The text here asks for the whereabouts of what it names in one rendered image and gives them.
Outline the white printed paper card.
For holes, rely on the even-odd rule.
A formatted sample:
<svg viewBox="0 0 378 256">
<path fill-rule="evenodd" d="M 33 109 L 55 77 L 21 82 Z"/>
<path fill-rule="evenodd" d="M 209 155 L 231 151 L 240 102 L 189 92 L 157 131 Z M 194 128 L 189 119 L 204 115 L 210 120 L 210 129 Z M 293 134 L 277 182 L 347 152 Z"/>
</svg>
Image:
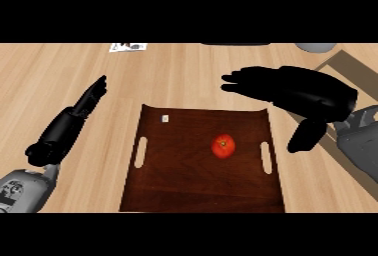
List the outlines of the white printed paper card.
<svg viewBox="0 0 378 256">
<path fill-rule="evenodd" d="M 111 52 L 135 52 L 135 51 L 145 51 L 148 48 L 147 43 L 114 43 L 111 45 L 110 51 Z"/>
</svg>

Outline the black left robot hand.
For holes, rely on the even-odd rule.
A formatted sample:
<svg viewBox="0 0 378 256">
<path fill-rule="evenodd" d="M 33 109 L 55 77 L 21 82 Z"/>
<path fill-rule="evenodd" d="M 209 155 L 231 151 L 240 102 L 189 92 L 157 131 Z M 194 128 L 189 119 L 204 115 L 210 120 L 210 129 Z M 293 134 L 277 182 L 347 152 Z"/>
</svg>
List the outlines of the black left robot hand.
<svg viewBox="0 0 378 256">
<path fill-rule="evenodd" d="M 59 164 L 79 138 L 86 119 L 107 93 L 107 76 L 85 91 L 74 106 L 68 106 L 45 129 L 39 141 L 28 146 L 26 155 L 33 166 Z"/>
</svg>

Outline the grey round bowl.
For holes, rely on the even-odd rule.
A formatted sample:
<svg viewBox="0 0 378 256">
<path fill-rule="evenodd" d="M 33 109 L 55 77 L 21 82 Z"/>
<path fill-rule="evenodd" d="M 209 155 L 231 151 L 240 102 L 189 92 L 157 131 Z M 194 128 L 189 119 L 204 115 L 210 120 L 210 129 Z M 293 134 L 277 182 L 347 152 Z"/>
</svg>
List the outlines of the grey round bowl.
<svg viewBox="0 0 378 256">
<path fill-rule="evenodd" d="M 309 53 L 327 53 L 334 49 L 336 43 L 297 43 L 296 46 Z"/>
</svg>

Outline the red tomato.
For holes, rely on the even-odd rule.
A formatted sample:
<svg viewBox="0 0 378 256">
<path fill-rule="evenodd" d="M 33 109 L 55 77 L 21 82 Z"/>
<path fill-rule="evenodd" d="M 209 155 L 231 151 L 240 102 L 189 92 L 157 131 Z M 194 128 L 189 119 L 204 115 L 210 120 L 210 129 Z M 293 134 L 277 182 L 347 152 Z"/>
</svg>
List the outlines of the red tomato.
<svg viewBox="0 0 378 256">
<path fill-rule="evenodd" d="M 226 159 L 232 156 L 237 150 L 237 143 L 229 134 L 220 134 L 212 142 L 212 152 L 217 158 Z"/>
</svg>

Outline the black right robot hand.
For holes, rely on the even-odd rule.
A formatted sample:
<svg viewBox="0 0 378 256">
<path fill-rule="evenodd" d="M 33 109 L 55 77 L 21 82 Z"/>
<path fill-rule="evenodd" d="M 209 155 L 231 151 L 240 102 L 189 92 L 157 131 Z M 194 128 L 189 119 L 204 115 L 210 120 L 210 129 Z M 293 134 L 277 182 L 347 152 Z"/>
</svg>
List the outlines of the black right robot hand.
<svg viewBox="0 0 378 256">
<path fill-rule="evenodd" d="M 222 90 L 297 114 L 303 121 L 288 142 L 288 152 L 310 151 L 328 124 L 343 122 L 356 107 L 358 90 L 331 75 L 296 66 L 244 67 L 225 74 Z"/>
</svg>

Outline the dark brown wooden tray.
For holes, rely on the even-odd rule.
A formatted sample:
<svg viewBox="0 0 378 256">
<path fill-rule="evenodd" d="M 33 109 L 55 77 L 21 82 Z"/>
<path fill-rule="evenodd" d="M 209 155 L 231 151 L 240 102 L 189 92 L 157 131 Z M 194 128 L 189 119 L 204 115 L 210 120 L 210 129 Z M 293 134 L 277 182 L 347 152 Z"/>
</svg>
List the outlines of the dark brown wooden tray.
<svg viewBox="0 0 378 256">
<path fill-rule="evenodd" d="M 217 135 L 237 143 L 232 156 L 212 152 Z M 136 139 L 145 161 L 129 167 L 123 212 L 285 211 L 279 175 L 263 168 L 272 144 L 269 113 L 142 107 Z"/>
</svg>

